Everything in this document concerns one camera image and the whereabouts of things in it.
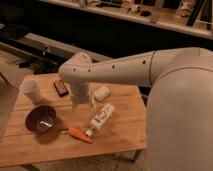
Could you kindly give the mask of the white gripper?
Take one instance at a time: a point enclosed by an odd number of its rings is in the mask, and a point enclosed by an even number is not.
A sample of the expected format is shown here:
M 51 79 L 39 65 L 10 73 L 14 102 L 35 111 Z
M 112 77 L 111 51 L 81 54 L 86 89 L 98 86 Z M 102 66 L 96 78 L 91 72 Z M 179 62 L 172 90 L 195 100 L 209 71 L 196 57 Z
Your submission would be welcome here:
M 74 105 L 89 104 L 91 107 L 96 108 L 89 83 L 70 84 L 70 90 L 71 100 Z

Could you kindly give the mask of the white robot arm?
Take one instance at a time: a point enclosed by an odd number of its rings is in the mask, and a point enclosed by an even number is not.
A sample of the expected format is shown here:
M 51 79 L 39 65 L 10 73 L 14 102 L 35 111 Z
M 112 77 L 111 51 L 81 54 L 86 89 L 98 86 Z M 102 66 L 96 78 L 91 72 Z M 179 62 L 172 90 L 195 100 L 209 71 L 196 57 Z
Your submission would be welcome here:
M 156 50 L 94 63 L 78 52 L 58 70 L 77 103 L 89 84 L 148 87 L 149 171 L 213 171 L 213 50 Z

